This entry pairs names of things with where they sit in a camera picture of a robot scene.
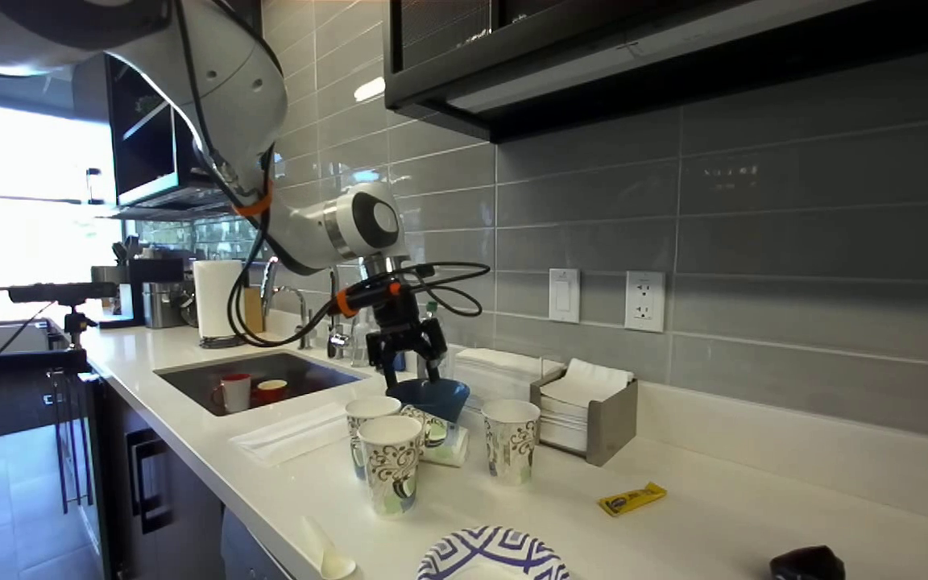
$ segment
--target kitchen sink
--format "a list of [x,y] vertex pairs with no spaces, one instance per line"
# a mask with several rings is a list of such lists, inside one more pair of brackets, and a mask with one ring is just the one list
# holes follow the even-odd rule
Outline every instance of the kitchen sink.
[[261,358],[231,358],[231,360],[212,360],[212,364],[197,364],[197,369],[171,369],[158,370],[162,381],[169,381],[174,390],[209,410],[212,416],[229,416],[212,392],[224,374],[253,374],[253,384],[257,381],[288,381],[294,396],[332,390],[343,384],[357,381],[354,374],[296,358],[296,353],[261,353]]

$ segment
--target paper cup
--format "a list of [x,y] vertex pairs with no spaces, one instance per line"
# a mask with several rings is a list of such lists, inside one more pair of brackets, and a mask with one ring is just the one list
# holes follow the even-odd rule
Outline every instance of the paper cup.
[[215,381],[215,402],[226,413],[241,413],[247,410],[247,390],[253,390],[253,374],[224,374]]
[[289,381],[261,381],[253,402],[267,406],[289,396]]
[[529,400],[483,406],[489,475],[503,482],[529,482],[543,410]]
[[377,516],[407,514],[417,504],[425,424],[412,416],[377,416],[357,428],[363,481]]
[[357,442],[357,428],[377,416],[397,416],[401,413],[401,400],[395,396],[361,396],[361,400],[351,400],[346,406],[346,420],[347,420],[347,454],[354,460],[354,475],[363,481],[363,451],[361,451],[361,442]]

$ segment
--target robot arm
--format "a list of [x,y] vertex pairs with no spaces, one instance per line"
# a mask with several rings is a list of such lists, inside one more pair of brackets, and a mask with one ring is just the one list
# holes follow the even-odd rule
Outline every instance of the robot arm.
[[435,318],[419,318],[417,290],[447,280],[425,283],[432,268],[384,268],[384,251],[401,243],[395,202],[357,190],[296,208],[271,197],[267,168],[288,94],[282,61],[261,38],[215,0],[0,0],[0,74],[44,74],[97,53],[127,61],[182,113],[231,207],[267,234],[285,268],[315,273],[347,257],[380,264],[327,314],[374,311],[380,333],[369,337],[369,353],[395,396],[419,392],[417,384],[397,384],[401,350],[419,350],[429,381],[438,381],[444,337]]

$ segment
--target yellow object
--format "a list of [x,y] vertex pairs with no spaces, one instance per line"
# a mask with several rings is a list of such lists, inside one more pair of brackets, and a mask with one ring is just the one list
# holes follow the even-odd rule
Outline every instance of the yellow object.
[[245,314],[245,324],[253,333],[267,333],[267,315],[266,315],[266,300],[257,288],[245,288],[241,294],[241,314]]
[[668,495],[663,488],[647,482],[644,490],[607,495],[607,501],[600,501],[597,505],[600,505],[607,516],[616,519],[616,516],[636,514],[636,508],[641,508],[641,505],[662,504],[663,495]]

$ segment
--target plate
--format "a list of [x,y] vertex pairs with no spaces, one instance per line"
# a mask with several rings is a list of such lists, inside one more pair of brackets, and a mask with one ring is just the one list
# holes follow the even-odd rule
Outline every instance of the plate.
[[503,526],[457,530],[425,554],[419,580],[540,577],[570,580],[565,560],[543,539]]

